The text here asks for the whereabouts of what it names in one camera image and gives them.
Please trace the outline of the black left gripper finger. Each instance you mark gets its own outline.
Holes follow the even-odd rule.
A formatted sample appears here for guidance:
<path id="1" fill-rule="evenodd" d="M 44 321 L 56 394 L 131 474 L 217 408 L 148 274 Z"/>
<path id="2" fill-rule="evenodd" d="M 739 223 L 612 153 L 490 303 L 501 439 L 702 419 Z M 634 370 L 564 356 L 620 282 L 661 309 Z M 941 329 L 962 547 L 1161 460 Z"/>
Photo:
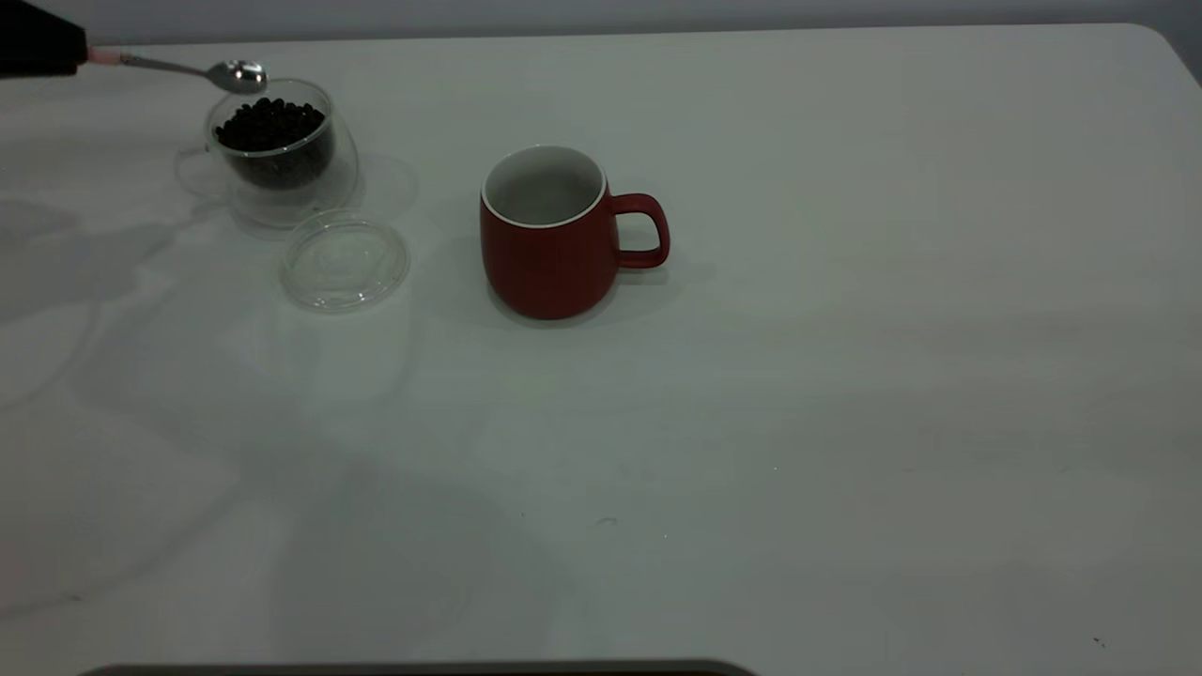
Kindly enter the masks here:
<path id="1" fill-rule="evenodd" d="M 38 81 L 38 78 L 72 77 L 85 61 L 78 57 L 1 57 L 2 81 Z"/>
<path id="2" fill-rule="evenodd" d="M 2 59 L 87 59 L 82 26 L 26 1 L 1 1 Z"/>

